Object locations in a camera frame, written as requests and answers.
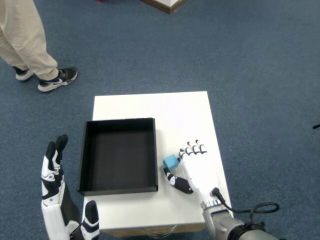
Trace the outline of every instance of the gray robot arm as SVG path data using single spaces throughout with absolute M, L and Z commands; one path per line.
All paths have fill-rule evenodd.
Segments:
M 233 218 L 226 210 L 217 212 L 214 207 L 209 207 L 203 211 L 203 217 L 214 240 L 278 240 Z

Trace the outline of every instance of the white robotic hand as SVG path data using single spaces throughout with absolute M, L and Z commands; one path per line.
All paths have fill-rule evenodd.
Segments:
M 211 191 L 219 183 L 213 160 L 205 146 L 199 140 L 193 144 L 188 142 L 186 148 L 180 149 L 179 157 L 186 179 L 175 176 L 165 168 L 170 184 L 186 194 L 197 193 L 202 208 L 220 205 L 220 201 L 211 196 Z
M 42 163 L 41 209 L 50 240 L 97 240 L 99 237 L 99 216 L 96 202 L 85 206 L 85 218 L 81 216 L 71 199 L 67 183 L 64 181 L 62 152 L 68 136 L 59 136 L 50 142 Z

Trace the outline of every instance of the person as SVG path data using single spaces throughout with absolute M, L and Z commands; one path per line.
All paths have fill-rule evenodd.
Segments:
M 17 80 L 35 74 L 41 92 L 67 86 L 78 76 L 74 67 L 58 69 L 47 53 L 45 30 L 33 0 L 0 0 L 0 56 L 14 68 Z

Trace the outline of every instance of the black tray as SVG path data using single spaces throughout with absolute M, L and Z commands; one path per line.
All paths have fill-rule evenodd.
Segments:
M 158 191 L 155 119 L 86 122 L 78 191 L 85 196 Z

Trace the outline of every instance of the shoe sole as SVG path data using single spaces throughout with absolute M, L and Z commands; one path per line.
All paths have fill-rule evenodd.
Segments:
M 75 75 L 73 76 L 73 78 L 71 78 L 71 79 L 69 79 L 69 80 L 66 80 L 66 81 L 64 81 L 64 82 L 62 82 L 62 83 L 58 83 L 58 84 L 53 84 L 53 83 L 51 83 L 51 84 L 49 84 L 48 86 L 45 86 L 45 87 L 43 87 L 43 86 L 41 86 L 41 85 L 39 84 L 39 85 L 38 85 L 38 90 L 39 90 L 40 92 L 47 93 L 47 92 L 50 92 L 50 91 L 52 91 L 52 90 L 55 90 L 55 89 L 57 89 L 57 88 L 59 88 L 59 87 L 61 87 L 61 86 L 67 86 L 67 85 L 69 85 L 70 83 L 72 83 L 72 82 L 77 78 L 77 76 L 78 76 L 78 71 L 76 71 L 76 73 L 75 73 Z
M 32 71 L 28 70 L 24 75 L 16 74 L 15 79 L 17 79 L 20 82 L 24 82 L 24 81 L 27 81 L 33 74 L 34 73 Z

